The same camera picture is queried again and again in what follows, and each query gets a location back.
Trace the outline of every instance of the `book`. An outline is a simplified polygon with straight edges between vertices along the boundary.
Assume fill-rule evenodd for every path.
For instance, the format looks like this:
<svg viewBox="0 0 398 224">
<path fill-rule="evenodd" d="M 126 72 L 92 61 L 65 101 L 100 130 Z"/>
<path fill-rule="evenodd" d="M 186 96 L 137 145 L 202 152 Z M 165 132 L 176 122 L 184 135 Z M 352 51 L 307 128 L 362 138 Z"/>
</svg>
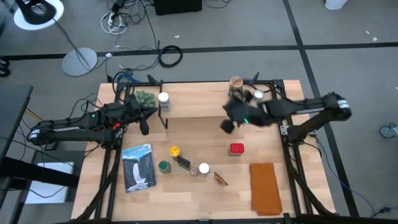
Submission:
<svg viewBox="0 0 398 224">
<path fill-rule="evenodd" d="M 126 193 L 144 190 L 156 185 L 150 144 L 123 149 L 122 160 Z"/>
</svg>

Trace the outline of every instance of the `yellow cap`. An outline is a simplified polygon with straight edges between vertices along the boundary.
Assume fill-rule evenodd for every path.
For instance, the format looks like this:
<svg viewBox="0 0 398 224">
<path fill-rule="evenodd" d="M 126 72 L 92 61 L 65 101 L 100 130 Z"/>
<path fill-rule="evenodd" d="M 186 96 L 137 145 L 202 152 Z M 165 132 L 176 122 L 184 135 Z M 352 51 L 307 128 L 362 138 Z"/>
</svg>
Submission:
<svg viewBox="0 0 398 224">
<path fill-rule="evenodd" d="M 180 155 L 180 148 L 173 146 L 170 148 L 169 153 L 172 157 L 178 157 Z"/>
</svg>

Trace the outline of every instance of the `lamp base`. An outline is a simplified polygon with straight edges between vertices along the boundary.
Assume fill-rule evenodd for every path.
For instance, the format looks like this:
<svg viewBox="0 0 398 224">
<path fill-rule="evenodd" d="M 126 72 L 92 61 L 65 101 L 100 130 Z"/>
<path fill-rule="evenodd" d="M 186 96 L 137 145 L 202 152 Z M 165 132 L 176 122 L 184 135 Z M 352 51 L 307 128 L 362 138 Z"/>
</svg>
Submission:
<svg viewBox="0 0 398 224">
<path fill-rule="evenodd" d="M 94 50 L 86 47 L 79 48 L 78 50 L 81 53 L 79 57 L 76 50 L 72 50 L 66 54 L 61 64 L 62 71 L 73 77 L 81 76 L 92 71 L 98 61 L 97 53 Z"/>
</svg>

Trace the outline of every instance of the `gray carpet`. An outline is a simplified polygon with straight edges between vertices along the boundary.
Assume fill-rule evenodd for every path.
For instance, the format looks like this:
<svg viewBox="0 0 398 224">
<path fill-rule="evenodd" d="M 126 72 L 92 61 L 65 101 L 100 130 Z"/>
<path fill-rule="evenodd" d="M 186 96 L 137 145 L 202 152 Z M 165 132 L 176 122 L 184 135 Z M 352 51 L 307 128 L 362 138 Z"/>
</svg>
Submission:
<svg viewBox="0 0 398 224">
<path fill-rule="evenodd" d="M 221 1 L 208 0 L 214 5 Z M 395 0 L 349 0 L 339 11 L 325 9 L 323 0 L 290 1 L 295 20 L 305 45 L 362 44 L 398 41 L 398 2 Z M 65 13 L 59 23 L 79 47 L 97 52 L 116 51 L 117 36 L 105 34 L 100 19 L 107 11 L 105 0 L 63 1 Z M 156 16 L 148 13 L 161 46 L 174 44 L 181 48 L 234 47 L 253 45 L 295 45 L 295 37 L 281 0 L 234 0 L 224 9 L 203 5 L 200 12 Z M 35 55 L 65 54 L 72 47 L 56 27 L 28 32 L 16 27 L 12 17 L 0 3 L 1 19 L 7 26 L 0 36 L 0 54 Z M 129 27 L 117 41 L 118 45 L 138 49 L 154 46 L 148 21 Z M 310 65 L 322 95 L 336 91 L 349 101 L 353 117 L 347 122 L 333 123 L 338 148 L 353 190 L 365 196 L 375 210 L 383 206 L 398 206 L 395 168 L 397 139 L 384 139 L 379 127 L 397 121 L 398 48 L 308 50 Z M 34 87 L 30 109 L 45 119 L 60 119 L 69 115 L 74 102 L 106 82 L 106 72 L 114 75 L 119 66 L 134 68 L 150 65 L 155 55 L 116 56 L 105 66 L 89 74 L 73 78 L 61 71 L 62 59 L 12 61 L 12 75 L 0 83 L 29 84 Z M 172 62 L 177 55 L 165 55 Z M 160 66 L 136 72 L 134 78 L 145 80 L 147 74 L 165 81 L 227 80 L 232 76 L 251 78 L 260 72 L 261 79 L 299 79 L 306 97 L 313 97 L 307 73 L 298 50 L 257 50 L 240 52 L 207 52 L 184 54 L 174 68 Z M 28 125 L 35 121 L 25 117 Z M 335 169 L 325 133 L 319 138 Z M 81 142 L 60 145 L 61 151 L 82 151 Z M 8 156 L 20 157 L 23 147 L 12 145 Z M 33 153 L 28 151 L 24 160 Z M 323 157 L 328 183 L 338 213 L 348 215 L 341 186 Z M 18 192 L 7 196 L 0 219 L 8 222 L 10 209 Z M 354 195 L 361 216 L 373 213 L 369 205 Z M 19 223 L 54 223 L 67 221 L 73 204 L 26 205 Z M 398 211 L 379 215 L 398 218 Z"/>
</svg>

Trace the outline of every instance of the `green toy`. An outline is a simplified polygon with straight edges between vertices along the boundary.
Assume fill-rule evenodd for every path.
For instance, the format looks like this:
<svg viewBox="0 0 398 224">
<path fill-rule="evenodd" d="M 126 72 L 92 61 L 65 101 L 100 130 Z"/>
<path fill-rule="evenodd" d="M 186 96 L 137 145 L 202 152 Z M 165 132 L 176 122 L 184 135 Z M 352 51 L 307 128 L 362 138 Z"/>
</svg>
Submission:
<svg viewBox="0 0 398 224">
<path fill-rule="evenodd" d="M 149 108 L 156 107 L 155 95 L 153 93 L 147 93 L 144 90 L 137 90 L 134 92 L 134 95 L 141 106 Z"/>
</svg>

